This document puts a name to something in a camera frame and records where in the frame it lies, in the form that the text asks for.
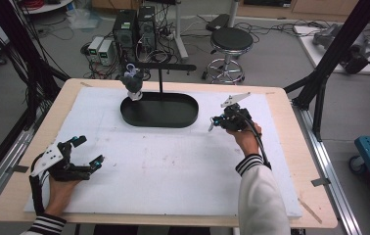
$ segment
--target power supply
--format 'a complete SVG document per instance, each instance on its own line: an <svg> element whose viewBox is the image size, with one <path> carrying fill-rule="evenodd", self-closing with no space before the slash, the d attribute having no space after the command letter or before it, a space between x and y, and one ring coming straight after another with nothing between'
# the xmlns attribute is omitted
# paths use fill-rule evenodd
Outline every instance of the power supply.
<svg viewBox="0 0 370 235"><path fill-rule="evenodd" d="M88 46L88 54L90 55L91 62L100 63L99 49L104 39L102 36L96 36Z"/></svg>
<svg viewBox="0 0 370 235"><path fill-rule="evenodd" d="M105 39L99 49L100 61L103 66L110 66L116 58L115 47L111 39Z"/></svg>

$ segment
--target striped cuff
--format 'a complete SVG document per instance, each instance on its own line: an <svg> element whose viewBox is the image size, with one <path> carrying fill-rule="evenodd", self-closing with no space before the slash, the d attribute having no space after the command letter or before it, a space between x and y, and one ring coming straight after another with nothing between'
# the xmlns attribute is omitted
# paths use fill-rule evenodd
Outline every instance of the striped cuff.
<svg viewBox="0 0 370 235"><path fill-rule="evenodd" d="M264 165L264 160L259 154L250 154L237 164L236 170L241 176L243 176L244 172L255 165Z"/></svg>
<svg viewBox="0 0 370 235"><path fill-rule="evenodd" d="M28 231L44 235L57 235L61 234L66 222L65 219L43 213L35 219Z"/></svg>

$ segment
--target black oval tray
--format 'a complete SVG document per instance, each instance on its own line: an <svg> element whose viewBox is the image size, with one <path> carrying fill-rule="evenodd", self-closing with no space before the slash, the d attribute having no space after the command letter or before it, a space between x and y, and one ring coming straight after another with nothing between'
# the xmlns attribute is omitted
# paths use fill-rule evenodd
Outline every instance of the black oval tray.
<svg viewBox="0 0 370 235"><path fill-rule="evenodd" d="M134 126L187 127L198 117L198 102L180 93L143 92L139 101L125 98L120 105L123 119Z"/></svg>

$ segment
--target stool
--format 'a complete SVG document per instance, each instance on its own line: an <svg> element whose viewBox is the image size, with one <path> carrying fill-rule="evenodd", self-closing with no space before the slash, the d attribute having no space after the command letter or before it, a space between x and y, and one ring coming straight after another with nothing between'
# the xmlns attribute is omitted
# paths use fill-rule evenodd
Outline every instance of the stool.
<svg viewBox="0 0 370 235"><path fill-rule="evenodd" d="M210 38L210 44L214 51L225 54L224 59L216 59L209 63L206 71L203 74L203 79L210 77L211 83L216 81L222 83L233 83L243 81L243 68L236 62L231 60L231 56L241 56L253 47L252 36L239 28L222 27L214 31Z"/></svg>

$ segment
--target hand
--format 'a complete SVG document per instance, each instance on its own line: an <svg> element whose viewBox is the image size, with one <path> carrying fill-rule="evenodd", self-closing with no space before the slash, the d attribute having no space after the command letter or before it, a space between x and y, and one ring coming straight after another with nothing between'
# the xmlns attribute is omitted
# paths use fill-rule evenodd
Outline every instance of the hand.
<svg viewBox="0 0 370 235"><path fill-rule="evenodd" d="M258 133L261 133L261 127L257 123L254 123L254 128ZM258 143L249 126L247 126L246 129L242 131L233 131L233 130L226 131L228 134L234 136L237 144L243 151L244 156L250 154L258 154Z"/></svg>
<svg viewBox="0 0 370 235"><path fill-rule="evenodd" d="M61 182L56 181L51 175L50 180L50 201L45 213L53 216L61 216L63 210L69 205L71 194L80 180Z"/></svg>

